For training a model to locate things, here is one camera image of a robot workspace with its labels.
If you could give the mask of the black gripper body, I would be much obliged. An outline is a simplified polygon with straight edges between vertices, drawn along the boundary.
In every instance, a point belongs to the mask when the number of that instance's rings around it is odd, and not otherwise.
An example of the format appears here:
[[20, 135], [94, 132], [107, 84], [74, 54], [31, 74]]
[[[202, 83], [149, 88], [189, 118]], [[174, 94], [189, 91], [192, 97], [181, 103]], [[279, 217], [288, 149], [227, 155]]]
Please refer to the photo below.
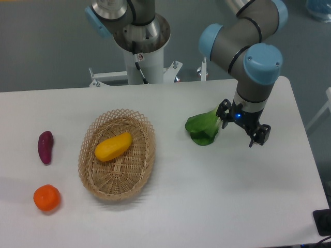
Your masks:
[[244, 106], [242, 103], [235, 103], [233, 101], [231, 107], [231, 116], [235, 124], [243, 128], [249, 135], [251, 131], [255, 130], [260, 124], [260, 116], [262, 115], [264, 109], [254, 112], [244, 111]]

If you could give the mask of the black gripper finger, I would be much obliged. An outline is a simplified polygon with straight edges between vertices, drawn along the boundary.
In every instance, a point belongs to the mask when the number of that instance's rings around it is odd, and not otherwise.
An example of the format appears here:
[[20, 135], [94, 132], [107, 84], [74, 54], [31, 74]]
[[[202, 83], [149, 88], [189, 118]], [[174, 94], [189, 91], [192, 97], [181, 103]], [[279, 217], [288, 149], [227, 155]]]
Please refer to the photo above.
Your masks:
[[222, 129], [225, 129], [228, 123], [233, 121], [233, 117], [231, 116], [231, 107], [231, 102], [228, 99], [224, 99], [217, 108], [216, 116], [220, 118], [222, 122]]
[[253, 144], [258, 144], [263, 146], [264, 143], [268, 140], [269, 134], [271, 131], [271, 126], [267, 124], [258, 124], [257, 128], [250, 132], [249, 136], [251, 141], [249, 147], [252, 147]]

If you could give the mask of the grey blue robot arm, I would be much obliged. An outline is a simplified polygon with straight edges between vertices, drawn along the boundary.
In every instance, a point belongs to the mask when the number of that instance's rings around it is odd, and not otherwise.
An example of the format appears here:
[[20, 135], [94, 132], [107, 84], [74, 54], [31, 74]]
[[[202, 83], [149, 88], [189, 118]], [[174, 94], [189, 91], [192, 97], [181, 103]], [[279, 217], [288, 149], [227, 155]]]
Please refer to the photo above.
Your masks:
[[[209, 25], [199, 39], [199, 51], [237, 80], [232, 101], [223, 100], [205, 114], [188, 118], [185, 129], [198, 145], [211, 144], [219, 129], [233, 122], [252, 144], [263, 145], [270, 126], [260, 123], [283, 63], [281, 52], [265, 39], [287, 22], [282, 1], [228, 1], [237, 16], [231, 27]], [[167, 20], [154, 1], [92, 1], [85, 8], [90, 25], [102, 37], [113, 37], [122, 49], [128, 82], [164, 83], [164, 47], [170, 39]]]

